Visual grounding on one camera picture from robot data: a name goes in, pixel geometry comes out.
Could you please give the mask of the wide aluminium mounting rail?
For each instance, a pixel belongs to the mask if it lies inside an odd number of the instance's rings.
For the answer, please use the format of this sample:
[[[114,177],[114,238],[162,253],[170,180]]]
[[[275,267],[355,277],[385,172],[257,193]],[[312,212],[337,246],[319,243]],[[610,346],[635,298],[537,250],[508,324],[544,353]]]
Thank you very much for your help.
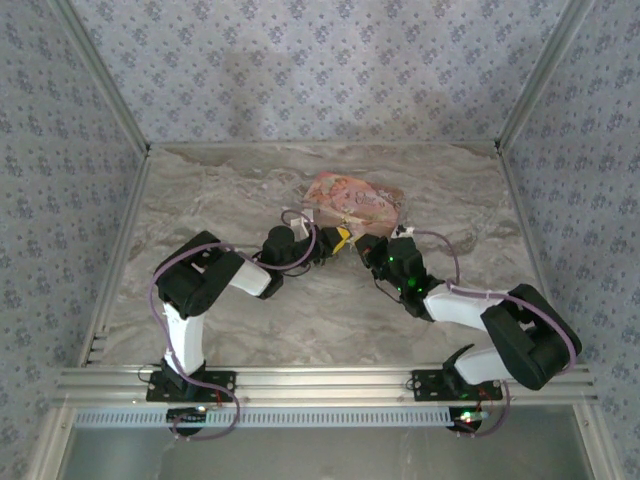
[[[413,402],[408,390],[412,366],[234,367],[236,395],[245,406],[399,406]],[[145,401],[151,366],[94,366],[62,371],[56,405],[128,406]],[[573,405],[598,402],[585,366],[552,379],[539,391],[508,382],[512,402]]]

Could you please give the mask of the small black adapter board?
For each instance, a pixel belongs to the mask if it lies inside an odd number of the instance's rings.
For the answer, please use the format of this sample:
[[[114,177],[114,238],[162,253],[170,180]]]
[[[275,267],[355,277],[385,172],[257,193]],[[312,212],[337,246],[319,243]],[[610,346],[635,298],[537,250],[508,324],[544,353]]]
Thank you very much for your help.
[[[448,429],[460,436],[475,437],[489,413],[481,408],[450,407],[452,425]]]
[[[207,417],[207,410],[201,407],[169,409],[165,422],[177,437],[190,437],[199,433]]]

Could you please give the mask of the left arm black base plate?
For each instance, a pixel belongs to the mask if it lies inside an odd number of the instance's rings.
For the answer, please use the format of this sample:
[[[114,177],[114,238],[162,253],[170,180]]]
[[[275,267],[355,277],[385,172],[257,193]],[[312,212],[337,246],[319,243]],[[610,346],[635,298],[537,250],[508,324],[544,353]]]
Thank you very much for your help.
[[[235,391],[237,373],[230,370],[204,370],[195,375],[195,379]],[[155,371],[151,374],[146,392],[148,402],[184,403],[184,402],[221,402],[231,403],[231,397],[224,392],[194,385],[170,371]]]

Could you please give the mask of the aluminium corner post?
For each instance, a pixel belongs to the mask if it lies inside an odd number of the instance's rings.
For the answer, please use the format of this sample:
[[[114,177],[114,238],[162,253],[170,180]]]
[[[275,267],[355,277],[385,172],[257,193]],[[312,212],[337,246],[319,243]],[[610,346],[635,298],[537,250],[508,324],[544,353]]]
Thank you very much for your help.
[[[514,144],[594,3],[595,0],[567,0],[495,139],[499,154],[503,155]]]
[[[71,0],[46,0],[79,54],[131,146],[145,157],[148,143]]]

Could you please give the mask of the aluminium frame leg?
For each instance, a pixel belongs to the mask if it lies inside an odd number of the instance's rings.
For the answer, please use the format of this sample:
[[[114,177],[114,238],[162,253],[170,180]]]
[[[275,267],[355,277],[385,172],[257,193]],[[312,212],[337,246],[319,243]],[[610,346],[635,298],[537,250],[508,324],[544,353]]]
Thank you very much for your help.
[[[602,409],[581,403],[573,411],[594,479],[624,480]]]
[[[53,407],[44,416],[26,480],[57,480],[71,436],[76,409]]]

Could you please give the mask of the pink illustrated pouch bag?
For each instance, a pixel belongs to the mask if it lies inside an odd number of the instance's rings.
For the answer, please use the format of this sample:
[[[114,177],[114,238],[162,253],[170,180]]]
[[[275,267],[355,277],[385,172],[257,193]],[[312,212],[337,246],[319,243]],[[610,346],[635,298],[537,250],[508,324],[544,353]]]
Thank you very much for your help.
[[[342,226],[354,237],[389,237],[398,224],[405,201],[403,190],[331,172],[312,181],[302,205],[313,211],[320,227]]]

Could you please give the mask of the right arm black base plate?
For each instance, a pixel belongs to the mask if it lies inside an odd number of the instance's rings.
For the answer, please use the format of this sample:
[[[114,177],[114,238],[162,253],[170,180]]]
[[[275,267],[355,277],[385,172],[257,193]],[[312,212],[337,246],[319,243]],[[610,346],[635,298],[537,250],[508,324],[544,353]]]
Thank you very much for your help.
[[[413,370],[405,386],[417,402],[477,402],[502,400],[504,397],[500,382],[471,385],[456,370]]]

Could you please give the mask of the aluminium side rail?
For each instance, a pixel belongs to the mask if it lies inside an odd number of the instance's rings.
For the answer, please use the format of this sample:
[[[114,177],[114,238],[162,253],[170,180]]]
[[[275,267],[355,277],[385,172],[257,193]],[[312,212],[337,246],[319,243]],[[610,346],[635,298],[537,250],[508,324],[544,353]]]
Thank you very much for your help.
[[[76,364],[78,368],[94,366],[101,362],[104,348],[98,347],[98,352],[95,352],[93,345],[96,340],[101,341],[108,336],[111,311],[115,305],[119,285],[128,262],[133,229],[150,171],[150,153],[151,151],[146,152],[137,170],[133,187],[127,200],[124,217],[107,265],[106,276],[98,292],[96,304],[80,350]]]
[[[540,257],[536,250],[536,245],[532,235],[532,231],[527,221],[527,217],[525,215],[524,205],[517,188],[516,180],[513,172],[511,171],[509,162],[505,159],[501,150],[498,150],[498,161],[500,165],[501,174],[505,180],[505,184],[507,186],[510,199],[513,204],[513,209],[517,216],[517,221],[522,233],[528,258],[531,263],[531,267],[533,269],[533,273],[536,279],[536,286],[539,288],[539,292],[541,293],[541,295],[547,299],[549,306],[552,307],[552,300],[550,299],[550,293],[548,292],[549,288],[546,280],[543,278]],[[543,324],[546,324],[552,331],[555,331],[556,334],[563,341],[567,349],[569,358],[568,358],[568,363],[564,366],[561,372],[561,375],[568,374],[575,366],[576,357],[577,357],[576,349],[571,339],[557,325],[557,322],[554,320],[553,317],[549,318],[548,316],[543,315],[540,318],[540,322],[542,322]]]

